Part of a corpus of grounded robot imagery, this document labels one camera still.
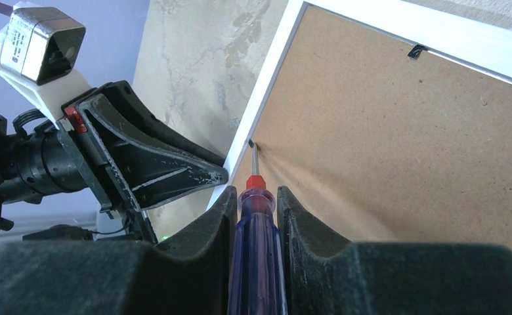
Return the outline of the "blue handled screwdriver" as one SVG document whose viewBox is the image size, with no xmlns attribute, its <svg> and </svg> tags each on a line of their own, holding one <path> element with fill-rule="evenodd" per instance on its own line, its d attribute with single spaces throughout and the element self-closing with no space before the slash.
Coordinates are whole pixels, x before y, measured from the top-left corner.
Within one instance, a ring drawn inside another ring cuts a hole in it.
<svg viewBox="0 0 512 315">
<path fill-rule="evenodd" d="M 287 314 L 280 231 L 273 217 L 276 201 L 259 172 L 258 146 L 252 140 L 248 144 L 252 174 L 238 198 L 227 313 Z"/>
</svg>

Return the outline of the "white picture frame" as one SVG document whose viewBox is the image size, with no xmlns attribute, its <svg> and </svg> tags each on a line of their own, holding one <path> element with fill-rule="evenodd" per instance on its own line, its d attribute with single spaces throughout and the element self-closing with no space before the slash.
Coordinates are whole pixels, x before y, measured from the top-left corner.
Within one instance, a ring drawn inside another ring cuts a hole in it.
<svg viewBox="0 0 512 315">
<path fill-rule="evenodd" d="M 512 250 L 512 30 L 406 1 L 289 1 L 229 149 L 366 241 Z"/>
</svg>

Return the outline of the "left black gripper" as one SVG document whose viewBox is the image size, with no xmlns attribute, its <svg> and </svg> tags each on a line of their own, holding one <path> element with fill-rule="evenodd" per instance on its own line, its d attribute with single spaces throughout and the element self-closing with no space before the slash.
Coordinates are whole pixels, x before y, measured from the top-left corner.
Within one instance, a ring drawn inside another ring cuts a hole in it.
<svg viewBox="0 0 512 315">
<path fill-rule="evenodd" d="M 69 130 L 7 134 L 0 115 L 0 209 L 90 188 L 103 211 L 147 211 L 224 184 L 225 158 L 160 121 L 125 81 L 64 104 Z"/>
</svg>

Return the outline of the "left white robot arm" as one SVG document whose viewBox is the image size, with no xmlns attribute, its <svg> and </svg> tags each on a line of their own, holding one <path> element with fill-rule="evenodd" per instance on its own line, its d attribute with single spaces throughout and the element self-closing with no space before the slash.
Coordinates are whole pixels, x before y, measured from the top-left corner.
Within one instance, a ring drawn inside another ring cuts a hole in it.
<svg viewBox="0 0 512 315">
<path fill-rule="evenodd" d="M 49 121 L 38 109 L 0 114 L 0 231 L 13 227 L 4 204 L 90 189 L 102 213 L 126 234 L 153 242 L 141 217 L 184 196 L 225 184 L 225 159 L 160 121 L 126 81 L 92 88 Z"/>
</svg>

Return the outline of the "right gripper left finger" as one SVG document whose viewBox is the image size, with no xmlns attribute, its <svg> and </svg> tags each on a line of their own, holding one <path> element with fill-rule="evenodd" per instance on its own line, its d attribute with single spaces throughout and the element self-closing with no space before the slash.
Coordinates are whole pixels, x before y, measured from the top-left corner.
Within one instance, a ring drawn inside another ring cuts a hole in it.
<svg viewBox="0 0 512 315">
<path fill-rule="evenodd" d="M 209 210 L 157 244 L 162 314 L 226 314 L 237 196 L 227 186 Z"/>
</svg>

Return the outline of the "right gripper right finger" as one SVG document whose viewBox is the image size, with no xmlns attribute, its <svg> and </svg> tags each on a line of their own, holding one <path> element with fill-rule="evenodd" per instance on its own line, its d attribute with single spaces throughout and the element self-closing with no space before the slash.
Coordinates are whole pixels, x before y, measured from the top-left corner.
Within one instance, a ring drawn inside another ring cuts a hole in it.
<svg viewBox="0 0 512 315">
<path fill-rule="evenodd" d="M 350 241 L 306 210 L 287 186 L 278 188 L 278 219 L 289 313 L 349 311 L 354 282 Z"/>
</svg>

